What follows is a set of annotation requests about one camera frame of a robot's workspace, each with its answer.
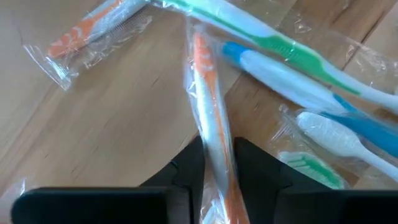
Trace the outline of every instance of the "wooden table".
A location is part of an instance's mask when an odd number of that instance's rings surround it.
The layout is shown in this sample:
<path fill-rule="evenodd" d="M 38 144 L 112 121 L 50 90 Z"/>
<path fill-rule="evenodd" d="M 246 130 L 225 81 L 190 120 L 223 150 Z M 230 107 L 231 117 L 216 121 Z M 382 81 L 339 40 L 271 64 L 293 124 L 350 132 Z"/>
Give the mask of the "wooden table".
<path fill-rule="evenodd" d="M 274 25 L 288 23 L 285 15 L 292 8 L 354 40 L 372 40 L 371 47 L 396 57 L 398 51 L 389 50 L 389 43 L 398 37 L 393 31 L 398 29 L 398 7 L 385 17 L 395 1 L 280 0 L 284 7 L 267 15 L 261 14 L 257 1 L 244 7 Z M 197 134 L 182 87 L 181 15 L 164 12 L 155 18 L 140 36 L 78 77 L 68 92 L 26 54 L 21 45 L 35 43 L 21 34 L 32 31 L 39 44 L 49 43 L 96 2 L 1 3 L 6 6 L 0 7 L 0 192 L 24 177 L 31 187 L 135 186 Z M 334 58 L 345 54 L 330 53 Z M 221 78 L 233 135 L 270 151 L 269 139 L 277 127 L 275 105 L 295 106 L 232 68 Z"/>

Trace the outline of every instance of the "table surface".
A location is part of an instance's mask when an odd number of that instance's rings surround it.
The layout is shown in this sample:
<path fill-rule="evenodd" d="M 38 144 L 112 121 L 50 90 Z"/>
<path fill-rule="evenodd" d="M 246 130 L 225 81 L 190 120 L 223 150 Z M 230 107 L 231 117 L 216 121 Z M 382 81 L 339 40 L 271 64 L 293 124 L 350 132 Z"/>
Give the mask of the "table surface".
<path fill-rule="evenodd" d="M 383 54 L 398 56 L 396 0 L 279 1 L 284 7 L 267 15 L 273 25 L 283 23 L 293 9 Z M 246 9 L 261 12 L 259 0 L 251 2 Z M 43 43 L 56 39 L 97 0 L 1 4 L 6 7 L 0 7 L 0 192 L 25 177 L 32 187 L 139 185 L 197 134 L 182 87 L 183 16 L 165 12 L 155 17 L 140 36 L 84 72 L 65 92 L 22 48 L 36 44 L 25 34 L 35 27 Z M 345 57 L 338 47 L 330 53 Z M 339 66 L 349 68 L 349 63 Z M 278 127 L 275 106 L 296 106 L 230 69 L 222 79 L 231 132 L 272 153 L 269 140 Z M 370 186 L 353 175 L 346 178 L 359 188 Z"/>

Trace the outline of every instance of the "blue toothbrush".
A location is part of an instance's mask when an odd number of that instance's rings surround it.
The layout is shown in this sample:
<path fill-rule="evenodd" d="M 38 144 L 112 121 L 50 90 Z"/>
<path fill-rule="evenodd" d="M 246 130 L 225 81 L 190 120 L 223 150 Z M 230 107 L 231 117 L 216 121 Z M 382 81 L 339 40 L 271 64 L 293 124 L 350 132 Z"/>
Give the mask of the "blue toothbrush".
<path fill-rule="evenodd" d="M 390 155 L 398 157 L 398 131 L 395 128 L 357 110 L 315 80 L 234 42 L 223 44 L 222 55 L 290 101 L 304 108 L 321 111 L 323 116 L 345 125 Z"/>

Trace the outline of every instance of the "black object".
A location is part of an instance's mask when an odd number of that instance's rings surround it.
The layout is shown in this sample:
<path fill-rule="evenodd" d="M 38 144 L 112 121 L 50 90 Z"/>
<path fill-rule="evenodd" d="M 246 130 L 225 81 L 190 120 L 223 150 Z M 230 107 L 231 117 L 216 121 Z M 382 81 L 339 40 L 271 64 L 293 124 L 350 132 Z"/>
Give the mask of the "black object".
<path fill-rule="evenodd" d="M 252 224 L 398 223 L 396 191 L 331 190 L 243 138 L 235 139 L 239 184 Z M 12 209 L 15 224 L 197 224 L 204 156 L 197 137 L 139 188 L 37 189 Z"/>

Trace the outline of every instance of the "green toothbrush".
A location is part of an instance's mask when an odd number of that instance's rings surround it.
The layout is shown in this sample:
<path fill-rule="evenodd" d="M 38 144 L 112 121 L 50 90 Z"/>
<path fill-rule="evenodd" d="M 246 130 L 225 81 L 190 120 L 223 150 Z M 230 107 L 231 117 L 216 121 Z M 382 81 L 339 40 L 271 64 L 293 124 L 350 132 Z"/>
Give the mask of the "green toothbrush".
<path fill-rule="evenodd" d="M 331 189 L 345 188 L 346 182 L 342 177 L 321 159 L 307 152 L 280 152 L 279 160 Z"/>
<path fill-rule="evenodd" d="M 281 34 L 225 0 L 162 0 L 163 6 L 186 12 L 285 58 L 314 78 L 372 101 L 398 114 L 398 96 L 367 86 L 333 66 L 313 49 Z"/>

